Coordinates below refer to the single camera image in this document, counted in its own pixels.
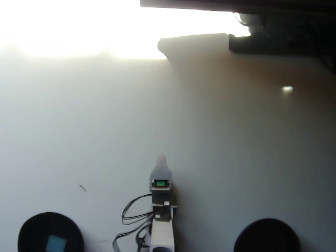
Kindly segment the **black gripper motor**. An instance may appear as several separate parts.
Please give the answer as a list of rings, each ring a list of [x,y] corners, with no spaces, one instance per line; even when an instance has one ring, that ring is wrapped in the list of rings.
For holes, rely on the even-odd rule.
[[[150,174],[149,190],[171,191],[173,187],[172,173],[168,168],[164,155],[159,156],[154,169]]]

